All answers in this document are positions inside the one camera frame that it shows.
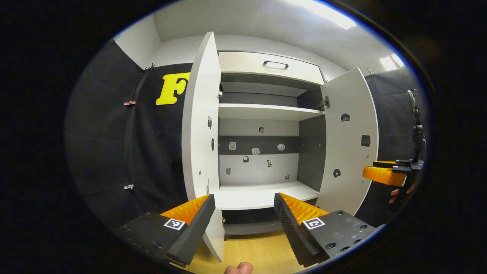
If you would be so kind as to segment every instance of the shelf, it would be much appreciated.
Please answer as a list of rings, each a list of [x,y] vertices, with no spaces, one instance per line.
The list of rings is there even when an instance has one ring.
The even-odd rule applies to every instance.
[[[219,104],[218,116],[232,119],[302,121],[325,114],[324,111],[257,104]]]
[[[259,209],[274,206],[277,192],[301,201],[318,197],[318,192],[297,181],[286,181],[265,185],[224,186],[215,194],[217,207],[222,210]]]

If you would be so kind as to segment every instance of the drawer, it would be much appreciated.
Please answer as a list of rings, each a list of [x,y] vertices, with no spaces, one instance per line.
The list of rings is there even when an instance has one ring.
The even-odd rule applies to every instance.
[[[265,75],[317,85],[324,84],[318,66],[292,58],[263,53],[222,51],[218,59],[222,74]]]

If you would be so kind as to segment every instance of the cabinet hinge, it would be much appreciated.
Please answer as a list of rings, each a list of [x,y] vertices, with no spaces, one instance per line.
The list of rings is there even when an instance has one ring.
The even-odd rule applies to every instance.
[[[321,111],[325,111],[326,108],[330,107],[330,99],[328,96],[325,96],[325,100],[321,101],[316,107],[319,108]]]

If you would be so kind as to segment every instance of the drawer handle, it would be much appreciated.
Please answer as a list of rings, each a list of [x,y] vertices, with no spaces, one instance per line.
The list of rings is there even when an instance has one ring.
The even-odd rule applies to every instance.
[[[280,63],[280,62],[274,62],[274,61],[264,61],[264,65],[267,64],[267,63],[277,63],[277,64],[282,64],[282,65],[285,65],[286,67],[285,68],[288,68],[289,65],[288,64],[284,64],[284,63]]]

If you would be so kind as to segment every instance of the cabinet door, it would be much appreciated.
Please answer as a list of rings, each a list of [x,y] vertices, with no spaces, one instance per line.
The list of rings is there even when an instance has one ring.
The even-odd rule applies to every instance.
[[[355,215],[372,182],[362,177],[364,166],[377,160],[374,101],[358,68],[322,85],[321,93],[323,99],[328,96],[330,107],[325,108],[326,158],[317,205]]]
[[[218,90],[221,71],[215,37],[208,32],[194,59],[183,108],[181,145],[188,200],[219,190],[218,182]],[[213,255],[223,259],[222,210],[216,209],[203,240]]]

